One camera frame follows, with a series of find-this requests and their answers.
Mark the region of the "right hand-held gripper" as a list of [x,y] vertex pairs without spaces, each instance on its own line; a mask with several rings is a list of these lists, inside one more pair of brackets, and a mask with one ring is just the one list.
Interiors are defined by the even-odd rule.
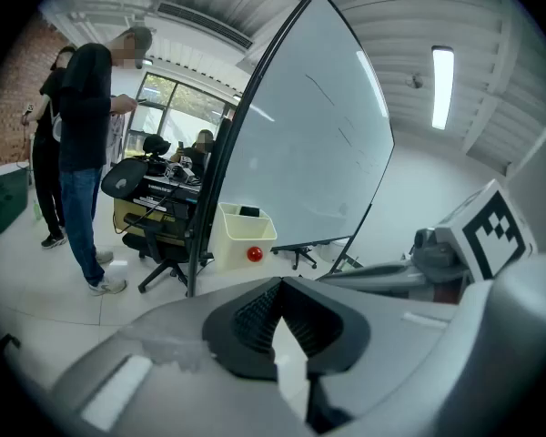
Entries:
[[469,285],[494,279],[538,252],[531,229],[493,179],[432,228],[415,234],[411,261],[399,260],[325,275],[329,285],[364,293],[457,304]]

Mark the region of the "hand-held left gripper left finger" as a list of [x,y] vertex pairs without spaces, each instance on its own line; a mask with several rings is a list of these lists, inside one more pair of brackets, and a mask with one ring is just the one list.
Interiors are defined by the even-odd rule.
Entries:
[[291,277],[163,304],[77,360],[54,400],[93,436],[311,436],[272,350],[280,321],[320,309],[318,284]]

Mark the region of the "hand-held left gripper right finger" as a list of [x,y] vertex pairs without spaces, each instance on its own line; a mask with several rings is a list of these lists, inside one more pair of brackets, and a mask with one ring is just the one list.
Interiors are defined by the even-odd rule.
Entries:
[[546,435],[546,255],[469,287],[456,306],[367,296],[370,341],[349,371],[308,380],[279,327],[279,388],[315,431]]

